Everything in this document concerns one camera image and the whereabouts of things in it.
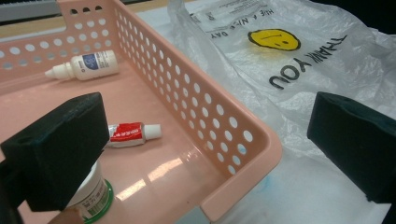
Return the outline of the pink perforated plastic basket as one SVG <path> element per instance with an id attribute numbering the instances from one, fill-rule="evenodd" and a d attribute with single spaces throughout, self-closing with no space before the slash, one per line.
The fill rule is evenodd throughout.
<path id="1" fill-rule="evenodd" d="M 109 123 L 163 135 L 106 150 L 114 201 L 95 224 L 213 224 L 279 163 L 276 133 L 120 0 L 58 0 L 66 28 L 0 41 L 0 142 L 64 101 L 102 94 Z M 113 50 L 120 71 L 45 76 L 74 56 Z"/>

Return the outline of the white jar with green base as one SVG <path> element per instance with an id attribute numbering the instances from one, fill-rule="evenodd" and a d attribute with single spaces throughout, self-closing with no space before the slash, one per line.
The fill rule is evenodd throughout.
<path id="1" fill-rule="evenodd" d="M 114 191 L 103 178 L 97 161 L 70 200 L 68 207 L 76 207 L 85 224 L 93 224 L 103 217 L 113 203 Z"/>

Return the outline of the white board mat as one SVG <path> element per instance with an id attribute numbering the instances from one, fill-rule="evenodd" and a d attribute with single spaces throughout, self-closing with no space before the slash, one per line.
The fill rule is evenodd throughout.
<path id="1" fill-rule="evenodd" d="M 188 10 L 207 0 L 185 3 Z M 143 19 L 174 43 L 168 6 L 143 14 Z M 280 164 L 223 219 L 222 224 L 381 224 L 384 204 L 369 202 L 335 165 L 312 161 Z"/>

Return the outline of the red and silver ointment tube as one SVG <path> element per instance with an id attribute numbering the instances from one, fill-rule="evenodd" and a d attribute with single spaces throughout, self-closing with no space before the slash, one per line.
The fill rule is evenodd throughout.
<path id="1" fill-rule="evenodd" d="M 162 137 L 160 124 L 143 122 L 119 123 L 108 126 L 109 140 L 106 147 L 121 148 L 144 145 L 148 140 Z"/>

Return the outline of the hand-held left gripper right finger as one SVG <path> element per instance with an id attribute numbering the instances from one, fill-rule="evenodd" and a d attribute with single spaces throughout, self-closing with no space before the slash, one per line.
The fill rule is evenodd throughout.
<path id="1" fill-rule="evenodd" d="M 317 93 L 310 139 L 369 201 L 396 203 L 396 120 L 341 95 Z"/>

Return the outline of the white dropper bottle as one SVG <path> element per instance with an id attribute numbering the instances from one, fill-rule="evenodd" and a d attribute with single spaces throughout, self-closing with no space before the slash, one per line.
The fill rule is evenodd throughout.
<path id="1" fill-rule="evenodd" d="M 46 77 L 67 80 L 89 80 L 115 75 L 120 71 L 113 50 L 74 56 L 69 62 L 53 66 L 45 72 Z"/>

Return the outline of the clear plastic bag yellow smiley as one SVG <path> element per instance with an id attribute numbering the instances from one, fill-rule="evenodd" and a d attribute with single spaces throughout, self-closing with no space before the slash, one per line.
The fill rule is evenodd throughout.
<path id="1" fill-rule="evenodd" d="M 327 91 L 396 118 L 396 35 L 311 0 L 170 0 L 174 43 L 279 135 L 292 161 L 332 168 L 306 137 Z"/>

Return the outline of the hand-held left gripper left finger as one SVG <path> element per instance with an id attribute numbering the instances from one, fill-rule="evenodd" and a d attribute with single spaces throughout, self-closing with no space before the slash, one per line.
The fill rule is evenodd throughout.
<path id="1" fill-rule="evenodd" d="M 102 95 L 72 98 L 0 144 L 0 184 L 13 207 L 63 210 L 109 139 Z"/>

